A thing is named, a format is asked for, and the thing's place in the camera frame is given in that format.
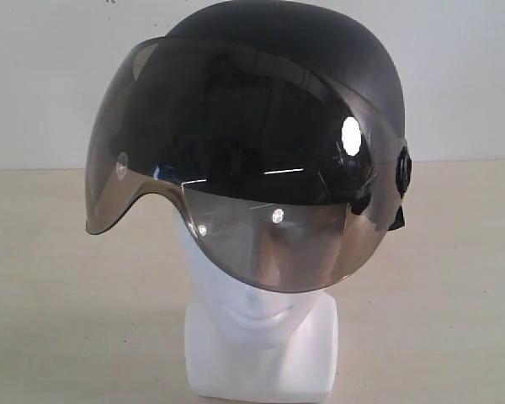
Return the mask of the white mannequin head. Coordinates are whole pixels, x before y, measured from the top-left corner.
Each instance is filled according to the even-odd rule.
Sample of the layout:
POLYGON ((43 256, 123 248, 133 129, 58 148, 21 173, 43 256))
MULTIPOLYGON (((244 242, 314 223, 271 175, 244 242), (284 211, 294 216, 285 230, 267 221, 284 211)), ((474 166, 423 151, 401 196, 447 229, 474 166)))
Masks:
POLYGON ((201 397, 260 403, 323 403, 337 373, 338 311, 323 290, 280 294, 216 267, 174 223, 195 298, 184 317, 190 389, 201 397))

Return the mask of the black helmet with tinted visor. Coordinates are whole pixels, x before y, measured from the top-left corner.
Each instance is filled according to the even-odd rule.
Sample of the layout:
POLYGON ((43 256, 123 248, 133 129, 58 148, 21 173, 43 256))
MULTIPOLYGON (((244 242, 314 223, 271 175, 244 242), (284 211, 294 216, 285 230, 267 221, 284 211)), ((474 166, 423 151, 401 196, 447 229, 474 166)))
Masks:
POLYGON ((226 1, 135 45, 102 97, 86 231, 158 194, 218 268, 303 293, 362 268, 405 224, 401 79, 357 20, 291 1, 226 1))

